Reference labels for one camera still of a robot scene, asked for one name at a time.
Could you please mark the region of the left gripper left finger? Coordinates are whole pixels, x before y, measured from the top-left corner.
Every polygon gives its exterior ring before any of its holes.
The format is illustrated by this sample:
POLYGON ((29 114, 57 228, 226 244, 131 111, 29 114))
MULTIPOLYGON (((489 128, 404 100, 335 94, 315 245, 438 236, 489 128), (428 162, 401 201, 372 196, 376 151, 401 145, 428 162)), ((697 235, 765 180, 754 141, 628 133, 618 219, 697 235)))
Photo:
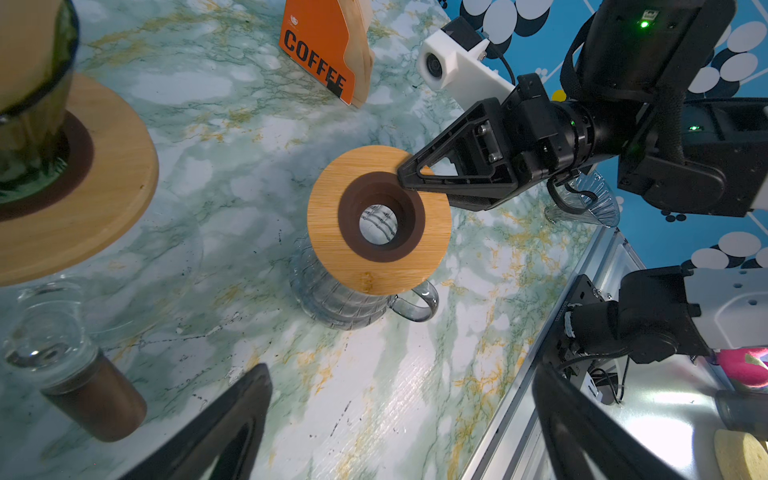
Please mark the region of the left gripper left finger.
POLYGON ((248 479, 263 438, 272 381, 258 364, 125 479, 248 479))

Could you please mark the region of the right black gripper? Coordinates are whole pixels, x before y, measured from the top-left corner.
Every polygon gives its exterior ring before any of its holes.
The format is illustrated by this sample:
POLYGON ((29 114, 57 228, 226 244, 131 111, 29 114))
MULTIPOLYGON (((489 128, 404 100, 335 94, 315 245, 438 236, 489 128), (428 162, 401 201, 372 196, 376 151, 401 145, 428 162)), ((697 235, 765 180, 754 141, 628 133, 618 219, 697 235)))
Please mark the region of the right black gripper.
POLYGON ((735 11, 732 1, 603 2, 566 54, 565 101, 521 76, 512 93, 474 103, 404 161, 400 185, 477 212, 617 157, 629 166, 626 188, 643 197, 720 197, 725 176, 686 158, 681 117, 735 11))

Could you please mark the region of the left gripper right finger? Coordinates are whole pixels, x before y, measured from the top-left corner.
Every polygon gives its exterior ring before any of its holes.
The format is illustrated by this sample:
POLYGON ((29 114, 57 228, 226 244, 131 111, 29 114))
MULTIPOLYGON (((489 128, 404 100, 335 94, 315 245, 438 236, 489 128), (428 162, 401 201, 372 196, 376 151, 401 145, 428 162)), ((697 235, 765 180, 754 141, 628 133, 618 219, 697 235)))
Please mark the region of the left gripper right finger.
POLYGON ((681 477, 552 366, 536 369, 532 394, 556 478, 681 477))

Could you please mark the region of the clear glass dripper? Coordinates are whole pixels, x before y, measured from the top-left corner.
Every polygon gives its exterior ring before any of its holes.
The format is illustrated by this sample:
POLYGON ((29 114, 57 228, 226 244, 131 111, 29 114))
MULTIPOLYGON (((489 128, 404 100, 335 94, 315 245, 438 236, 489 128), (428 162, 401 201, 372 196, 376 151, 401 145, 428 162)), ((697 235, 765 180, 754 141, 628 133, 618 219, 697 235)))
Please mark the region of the clear glass dripper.
POLYGON ((545 218, 551 223, 565 221, 617 227, 620 221, 618 201, 599 172, 577 177, 554 186, 552 204, 545 210, 545 218))

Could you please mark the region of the glass server with wooden handle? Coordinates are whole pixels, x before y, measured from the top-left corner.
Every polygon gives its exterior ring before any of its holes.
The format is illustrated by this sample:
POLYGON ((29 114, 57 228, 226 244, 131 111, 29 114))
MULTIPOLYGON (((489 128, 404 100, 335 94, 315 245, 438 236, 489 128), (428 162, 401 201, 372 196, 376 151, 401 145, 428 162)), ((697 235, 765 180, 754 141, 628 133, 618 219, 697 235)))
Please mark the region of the glass server with wooden handle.
POLYGON ((103 442, 147 414, 104 350, 173 317, 203 259, 195 215, 156 191, 122 237, 72 267, 1 289, 1 364, 103 442))

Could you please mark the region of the wooden ring dripper holder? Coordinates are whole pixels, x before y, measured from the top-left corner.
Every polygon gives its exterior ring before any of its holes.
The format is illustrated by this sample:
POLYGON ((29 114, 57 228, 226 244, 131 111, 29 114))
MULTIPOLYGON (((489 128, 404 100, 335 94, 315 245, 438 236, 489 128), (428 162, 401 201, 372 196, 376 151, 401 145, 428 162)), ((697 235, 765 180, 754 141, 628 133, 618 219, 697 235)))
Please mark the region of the wooden ring dripper holder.
POLYGON ((60 138, 66 167, 50 185, 1 207, 1 284, 72 267, 126 233, 158 184, 147 127, 118 94, 75 74, 60 138))

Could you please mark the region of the green glass dripper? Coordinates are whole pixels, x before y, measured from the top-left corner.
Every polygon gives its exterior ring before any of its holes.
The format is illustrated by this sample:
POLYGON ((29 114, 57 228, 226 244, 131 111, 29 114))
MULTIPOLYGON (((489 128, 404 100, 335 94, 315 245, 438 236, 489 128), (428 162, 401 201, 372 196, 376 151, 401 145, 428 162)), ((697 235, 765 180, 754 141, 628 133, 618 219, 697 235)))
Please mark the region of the green glass dripper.
POLYGON ((1 110, 3 204, 41 192, 67 168, 62 129, 79 33, 73 3, 61 1, 49 75, 22 101, 1 110))

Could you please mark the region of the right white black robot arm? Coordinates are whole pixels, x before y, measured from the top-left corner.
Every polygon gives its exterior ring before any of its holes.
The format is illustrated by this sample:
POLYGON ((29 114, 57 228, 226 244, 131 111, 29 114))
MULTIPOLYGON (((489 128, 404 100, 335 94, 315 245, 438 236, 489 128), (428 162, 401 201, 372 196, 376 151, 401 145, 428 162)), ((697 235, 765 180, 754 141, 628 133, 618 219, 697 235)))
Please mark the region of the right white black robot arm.
MULTIPOLYGON (((688 99, 736 12, 732 1, 605 1, 569 48, 554 102, 540 78, 503 80, 482 64, 487 43, 456 19, 423 44, 419 68, 462 115, 397 171, 406 189, 457 208, 497 207, 544 184, 562 192, 617 158, 618 185, 661 210, 743 217, 767 206, 767 102, 688 99)), ((566 370, 628 357, 648 364, 767 343, 767 272, 673 266, 634 271, 615 300, 573 293, 543 359, 566 370)))

